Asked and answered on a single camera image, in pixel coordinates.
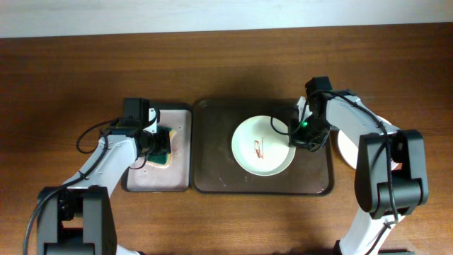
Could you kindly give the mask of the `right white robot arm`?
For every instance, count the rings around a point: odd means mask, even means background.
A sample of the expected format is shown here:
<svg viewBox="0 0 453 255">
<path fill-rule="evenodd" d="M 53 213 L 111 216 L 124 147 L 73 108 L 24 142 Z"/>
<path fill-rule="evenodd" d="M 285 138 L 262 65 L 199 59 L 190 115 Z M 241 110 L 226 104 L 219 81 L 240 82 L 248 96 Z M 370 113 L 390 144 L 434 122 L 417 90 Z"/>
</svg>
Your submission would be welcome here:
<svg viewBox="0 0 453 255">
<path fill-rule="evenodd" d="M 327 76 L 305 85 L 299 117 L 289 124 L 289 144 L 320 150 L 330 131 L 343 132 L 357 147 L 355 197 L 359 204 L 334 254 L 378 254 L 405 216 L 429 196 L 423 136 L 385 123 L 351 90 L 335 91 Z"/>
</svg>

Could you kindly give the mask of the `green yellow scrub sponge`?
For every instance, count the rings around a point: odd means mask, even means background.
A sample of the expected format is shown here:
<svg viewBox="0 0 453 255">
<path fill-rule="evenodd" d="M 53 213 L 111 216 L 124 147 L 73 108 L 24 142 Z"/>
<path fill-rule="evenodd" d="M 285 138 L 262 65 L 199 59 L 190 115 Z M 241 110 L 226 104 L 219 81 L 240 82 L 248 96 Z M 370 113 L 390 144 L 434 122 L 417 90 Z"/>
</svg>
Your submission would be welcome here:
<svg viewBox="0 0 453 255">
<path fill-rule="evenodd" d="M 175 135 L 175 130 L 170 127 L 157 127 L 156 148 L 147 156 L 147 163 L 157 167 L 167 167 L 171 161 L 171 140 Z"/>
</svg>

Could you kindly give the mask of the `white plate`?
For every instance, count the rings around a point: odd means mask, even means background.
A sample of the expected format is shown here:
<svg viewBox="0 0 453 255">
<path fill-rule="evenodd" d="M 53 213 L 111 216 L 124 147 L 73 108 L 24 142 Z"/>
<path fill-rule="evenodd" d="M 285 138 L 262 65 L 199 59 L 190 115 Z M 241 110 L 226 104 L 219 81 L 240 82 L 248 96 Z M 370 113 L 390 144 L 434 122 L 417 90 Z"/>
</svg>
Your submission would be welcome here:
<svg viewBox="0 0 453 255">
<path fill-rule="evenodd" d="M 364 113 L 342 113 L 333 119 L 332 125 L 339 129 L 338 148 L 341 156 L 346 163 L 353 169 L 357 168 L 358 145 L 361 135 L 377 133 L 383 135 L 379 127 L 380 122 L 384 123 L 384 128 L 388 134 L 395 134 L 398 127 L 389 121 L 376 115 L 378 123 Z"/>
<path fill-rule="evenodd" d="M 296 149 L 289 146 L 281 120 L 257 115 L 243 121 L 231 139 L 231 151 L 238 165 L 256 176 L 283 172 L 293 161 Z"/>
</svg>

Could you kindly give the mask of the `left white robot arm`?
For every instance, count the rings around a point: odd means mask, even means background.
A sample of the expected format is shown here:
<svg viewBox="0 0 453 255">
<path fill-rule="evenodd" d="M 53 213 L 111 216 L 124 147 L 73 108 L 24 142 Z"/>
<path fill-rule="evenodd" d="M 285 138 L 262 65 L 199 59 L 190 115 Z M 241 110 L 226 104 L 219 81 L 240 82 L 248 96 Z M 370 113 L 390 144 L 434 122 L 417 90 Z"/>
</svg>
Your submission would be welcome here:
<svg viewBox="0 0 453 255">
<path fill-rule="evenodd" d="M 97 124 L 99 141 L 86 163 L 60 186 L 41 190 L 23 242 L 32 228 L 38 254 L 131 254 L 117 242 L 110 197 L 139 158 L 168 154 L 168 130 L 159 129 L 160 110 L 143 98 L 126 98 L 122 116 Z"/>
</svg>

